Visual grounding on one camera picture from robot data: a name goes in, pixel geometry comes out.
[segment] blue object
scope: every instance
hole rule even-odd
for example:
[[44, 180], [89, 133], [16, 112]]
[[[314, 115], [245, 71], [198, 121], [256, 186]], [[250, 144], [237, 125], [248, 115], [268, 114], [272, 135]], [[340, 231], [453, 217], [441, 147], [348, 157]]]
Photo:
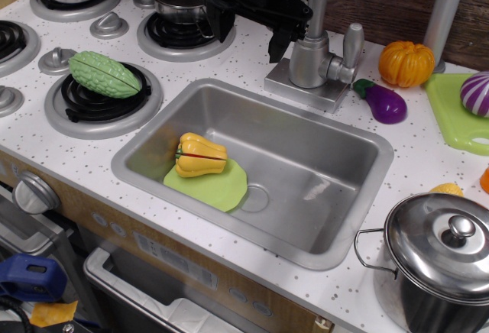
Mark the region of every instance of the blue object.
[[0, 296], [55, 302], [63, 295], [67, 280], [60, 265], [45, 257], [15, 254], [0, 263]]

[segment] green bitter melon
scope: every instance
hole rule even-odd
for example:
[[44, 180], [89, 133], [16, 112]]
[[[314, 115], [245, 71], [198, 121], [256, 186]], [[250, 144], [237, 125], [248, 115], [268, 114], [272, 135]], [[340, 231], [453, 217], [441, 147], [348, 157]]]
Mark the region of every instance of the green bitter melon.
[[80, 85], [101, 95], [124, 99], [139, 92], [136, 76], [122, 64], [88, 50], [75, 54], [69, 60], [70, 72]]

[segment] dark wooden backsplash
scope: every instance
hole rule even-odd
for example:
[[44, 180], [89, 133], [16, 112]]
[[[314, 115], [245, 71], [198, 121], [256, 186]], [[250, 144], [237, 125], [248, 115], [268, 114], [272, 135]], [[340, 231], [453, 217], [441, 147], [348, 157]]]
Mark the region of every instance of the dark wooden backsplash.
[[[344, 33], [352, 22], [365, 39], [386, 45], [395, 40], [422, 43], [435, 0], [328, 0], [325, 29]], [[489, 70], [489, 0], [461, 0], [442, 58]]]

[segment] stainless steel sink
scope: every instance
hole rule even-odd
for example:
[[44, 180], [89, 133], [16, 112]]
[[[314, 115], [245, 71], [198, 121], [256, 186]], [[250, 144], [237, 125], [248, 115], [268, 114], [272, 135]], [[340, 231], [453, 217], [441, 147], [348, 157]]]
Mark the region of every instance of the stainless steel sink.
[[[248, 175], [247, 194], [228, 213], [162, 183], [189, 131], [225, 145]], [[327, 270], [345, 258], [392, 159], [391, 145], [376, 134], [201, 79], [115, 155], [112, 170], [272, 253]]]

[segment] green plate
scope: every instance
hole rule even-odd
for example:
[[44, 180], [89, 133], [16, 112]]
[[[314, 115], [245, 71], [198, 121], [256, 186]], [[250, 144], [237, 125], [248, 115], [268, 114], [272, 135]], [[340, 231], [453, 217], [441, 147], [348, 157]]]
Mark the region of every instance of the green plate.
[[436, 73], [424, 87], [445, 142], [459, 150], [489, 156], [489, 118], [472, 114], [460, 99], [460, 88], [470, 76]]
[[246, 172], [232, 159], [220, 174], [183, 178], [175, 167], [164, 177], [163, 184], [207, 203], [223, 212], [236, 207], [248, 190]]

